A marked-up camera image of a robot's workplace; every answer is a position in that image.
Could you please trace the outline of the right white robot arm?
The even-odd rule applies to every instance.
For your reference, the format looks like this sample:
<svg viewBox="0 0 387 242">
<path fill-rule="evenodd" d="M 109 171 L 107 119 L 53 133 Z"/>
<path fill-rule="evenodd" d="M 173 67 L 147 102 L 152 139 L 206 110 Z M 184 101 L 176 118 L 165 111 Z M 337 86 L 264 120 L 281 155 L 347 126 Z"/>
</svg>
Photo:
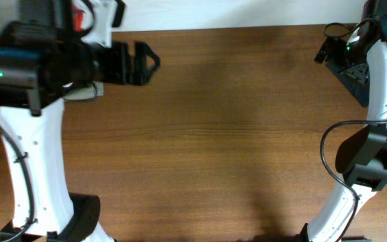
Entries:
<svg viewBox="0 0 387 242">
<path fill-rule="evenodd" d="M 387 186 L 387 13 L 365 17 L 347 30 L 347 40 L 328 34 L 315 62 L 367 88 L 368 116 L 338 122 L 323 134 L 320 158 L 335 185 L 297 241 L 342 241 L 362 206 Z M 362 128 L 341 143 L 332 170 L 325 158 L 326 139 L 334 129 L 349 125 Z"/>
</svg>

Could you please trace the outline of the beige folded garment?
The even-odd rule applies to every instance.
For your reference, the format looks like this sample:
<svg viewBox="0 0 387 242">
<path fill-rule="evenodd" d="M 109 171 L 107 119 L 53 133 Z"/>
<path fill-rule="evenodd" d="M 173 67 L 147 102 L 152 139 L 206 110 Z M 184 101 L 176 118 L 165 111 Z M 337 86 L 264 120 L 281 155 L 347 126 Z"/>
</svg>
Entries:
<svg viewBox="0 0 387 242">
<path fill-rule="evenodd" d="M 91 101 L 104 95 L 104 84 L 102 82 L 92 82 L 85 87 L 69 87 L 67 94 L 63 97 L 68 102 Z"/>
</svg>

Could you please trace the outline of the orange soccer t-shirt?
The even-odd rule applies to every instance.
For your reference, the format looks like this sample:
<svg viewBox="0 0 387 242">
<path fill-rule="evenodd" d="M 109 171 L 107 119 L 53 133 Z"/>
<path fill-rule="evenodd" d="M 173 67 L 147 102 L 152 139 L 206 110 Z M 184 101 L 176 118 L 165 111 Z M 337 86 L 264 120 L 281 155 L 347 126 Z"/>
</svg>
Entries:
<svg viewBox="0 0 387 242">
<path fill-rule="evenodd" d="M 81 32 L 83 30 L 82 28 L 83 17 L 84 17 L 84 11 L 82 9 L 79 9 L 76 5 L 73 5 L 74 31 Z"/>
</svg>

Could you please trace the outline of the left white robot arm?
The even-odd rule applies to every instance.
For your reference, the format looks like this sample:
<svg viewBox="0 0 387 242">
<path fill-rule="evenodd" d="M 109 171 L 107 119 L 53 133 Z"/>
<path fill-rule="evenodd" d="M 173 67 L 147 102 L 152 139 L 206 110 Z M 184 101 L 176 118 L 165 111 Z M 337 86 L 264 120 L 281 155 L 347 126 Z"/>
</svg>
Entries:
<svg viewBox="0 0 387 242">
<path fill-rule="evenodd" d="M 65 95 L 97 78 L 147 85 L 160 58 L 144 42 L 83 41 L 71 25 L 12 22 L 0 35 L 0 135 L 13 186 L 13 218 L 0 241 L 109 241 L 96 195 L 68 191 L 62 151 Z"/>
</svg>

